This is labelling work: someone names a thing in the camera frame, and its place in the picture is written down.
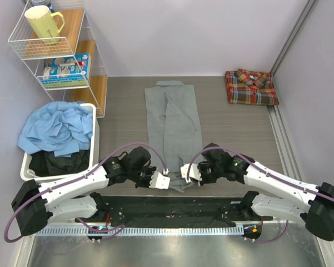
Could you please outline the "grey long sleeve shirt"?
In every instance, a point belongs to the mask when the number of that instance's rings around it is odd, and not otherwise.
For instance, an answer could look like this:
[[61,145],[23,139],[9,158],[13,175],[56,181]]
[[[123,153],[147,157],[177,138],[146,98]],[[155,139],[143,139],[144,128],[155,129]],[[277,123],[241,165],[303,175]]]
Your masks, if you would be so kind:
[[148,143],[163,157],[170,189],[184,192],[192,186],[182,178],[180,168],[202,150],[202,130],[195,89],[181,81],[158,81],[144,90]]

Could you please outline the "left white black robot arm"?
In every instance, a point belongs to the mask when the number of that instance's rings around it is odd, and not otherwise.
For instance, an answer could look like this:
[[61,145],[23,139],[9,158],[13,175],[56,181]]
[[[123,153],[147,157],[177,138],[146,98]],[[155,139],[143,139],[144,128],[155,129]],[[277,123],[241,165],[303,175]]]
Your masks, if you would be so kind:
[[13,215],[21,236],[41,231],[50,223],[70,219],[103,221],[108,206],[97,189],[131,180],[136,187],[151,188],[158,169],[143,146],[119,156],[106,157],[92,167],[64,179],[38,183],[25,181],[12,200]]

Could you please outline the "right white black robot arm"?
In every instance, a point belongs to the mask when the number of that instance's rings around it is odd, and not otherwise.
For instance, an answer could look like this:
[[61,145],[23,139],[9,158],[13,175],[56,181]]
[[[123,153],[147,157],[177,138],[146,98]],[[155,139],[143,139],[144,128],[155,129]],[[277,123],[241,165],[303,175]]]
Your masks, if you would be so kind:
[[247,220],[271,216],[303,225],[314,236],[334,241],[334,186],[298,181],[262,165],[231,149],[209,144],[200,155],[206,160],[201,170],[203,182],[219,178],[237,181],[273,194],[246,194],[240,213]]

